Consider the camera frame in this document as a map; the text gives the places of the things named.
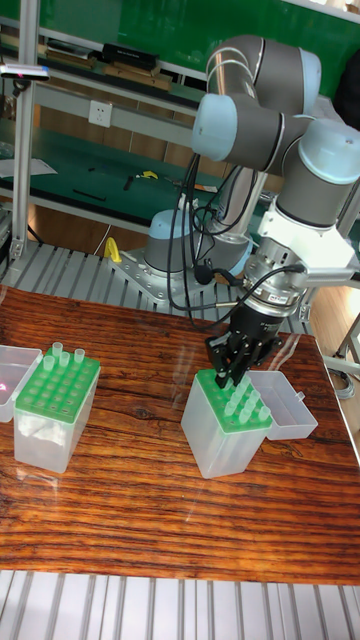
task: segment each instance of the robotic arm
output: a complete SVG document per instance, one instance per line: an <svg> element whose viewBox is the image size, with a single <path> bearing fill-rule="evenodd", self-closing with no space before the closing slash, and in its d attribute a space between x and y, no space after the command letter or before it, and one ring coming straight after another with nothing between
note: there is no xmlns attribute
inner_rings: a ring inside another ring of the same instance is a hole
<svg viewBox="0 0 360 640"><path fill-rule="evenodd" d="M307 287L341 284L356 269L354 252L335 224L360 175L360 134L306 115L320 75L313 54L256 36L228 40L208 61L209 93L198 110L193 150L251 173L271 171L285 178L260 224L260 246L245 264L239 295L246 300L225 335L206 341L220 387L229 377L238 384L281 343L280 325L296 311ZM230 193L225 217L220 206L211 223L215 229L231 222L231 211L241 210L241 188L233 184ZM248 221L249 214L221 242L240 243Z"/></svg>

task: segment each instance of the box lid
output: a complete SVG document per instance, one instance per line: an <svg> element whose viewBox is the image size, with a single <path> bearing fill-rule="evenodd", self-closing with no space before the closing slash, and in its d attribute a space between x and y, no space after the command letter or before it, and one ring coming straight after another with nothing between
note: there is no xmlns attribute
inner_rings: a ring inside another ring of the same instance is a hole
<svg viewBox="0 0 360 640"><path fill-rule="evenodd" d="M15 400L41 360L41 349L0 345L1 422L13 417Z"/></svg>

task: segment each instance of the plastic container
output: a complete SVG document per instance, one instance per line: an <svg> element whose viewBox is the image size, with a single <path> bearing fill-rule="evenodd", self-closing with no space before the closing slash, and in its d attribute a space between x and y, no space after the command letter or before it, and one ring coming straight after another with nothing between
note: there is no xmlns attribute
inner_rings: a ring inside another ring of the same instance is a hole
<svg viewBox="0 0 360 640"><path fill-rule="evenodd" d="M21 389L42 360L40 349L0 345L0 421L9 422Z"/></svg>
<svg viewBox="0 0 360 640"><path fill-rule="evenodd" d="M181 421L204 478L244 471L272 424L271 415L259 419L264 405L256 397L250 402L249 418L242 421L243 410L254 392L251 383L236 398L234 387L220 389L215 375L213 369L197 373Z"/></svg>
<svg viewBox="0 0 360 640"><path fill-rule="evenodd" d="M273 417L267 434L269 440L307 438L317 427L317 421L303 403L304 394L296 393L281 371L249 371L255 389Z"/></svg>
<svg viewBox="0 0 360 640"><path fill-rule="evenodd" d="M100 363L54 343L15 403L15 459L64 473L88 421Z"/></svg>

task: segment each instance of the white cable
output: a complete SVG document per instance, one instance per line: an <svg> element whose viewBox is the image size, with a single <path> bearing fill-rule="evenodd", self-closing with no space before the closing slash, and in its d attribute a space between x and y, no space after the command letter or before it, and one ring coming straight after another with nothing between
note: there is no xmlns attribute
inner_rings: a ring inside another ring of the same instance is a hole
<svg viewBox="0 0 360 640"><path fill-rule="evenodd" d="M106 232L105 232L105 234L104 234L104 237L102 238L101 242L99 243L99 245L98 245L98 247L97 247L96 251L94 251L94 256L96 256L97 252L99 251L99 249L100 249L100 247L101 247L102 243L104 242L104 240L106 239L106 236L108 235L108 233L109 233L110 229L111 229L111 224L109 224L109 226L108 226L108 228L106 229Z"/></svg>

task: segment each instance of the black device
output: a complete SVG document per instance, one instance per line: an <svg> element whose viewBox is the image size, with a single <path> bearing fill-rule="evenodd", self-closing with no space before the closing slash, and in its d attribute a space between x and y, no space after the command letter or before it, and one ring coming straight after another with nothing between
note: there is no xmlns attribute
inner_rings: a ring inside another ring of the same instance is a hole
<svg viewBox="0 0 360 640"><path fill-rule="evenodd" d="M105 62L114 62L116 60L147 71L154 69L159 60L159 56L154 53L128 47L118 42L105 43L102 54Z"/></svg>

